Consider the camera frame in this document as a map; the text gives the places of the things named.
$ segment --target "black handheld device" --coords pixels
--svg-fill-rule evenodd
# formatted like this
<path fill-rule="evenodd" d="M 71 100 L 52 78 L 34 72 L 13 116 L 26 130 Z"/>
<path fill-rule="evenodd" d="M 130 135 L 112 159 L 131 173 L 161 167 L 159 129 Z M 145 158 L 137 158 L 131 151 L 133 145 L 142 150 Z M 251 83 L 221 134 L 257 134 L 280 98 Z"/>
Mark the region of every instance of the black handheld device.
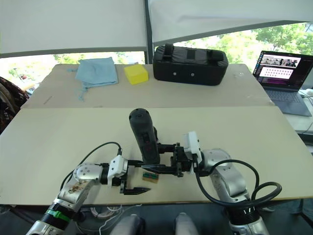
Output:
<path fill-rule="evenodd" d="M 157 138 L 150 114 L 145 109 L 134 109 L 129 115 L 129 122 L 136 137 L 144 164 L 159 164 Z"/>

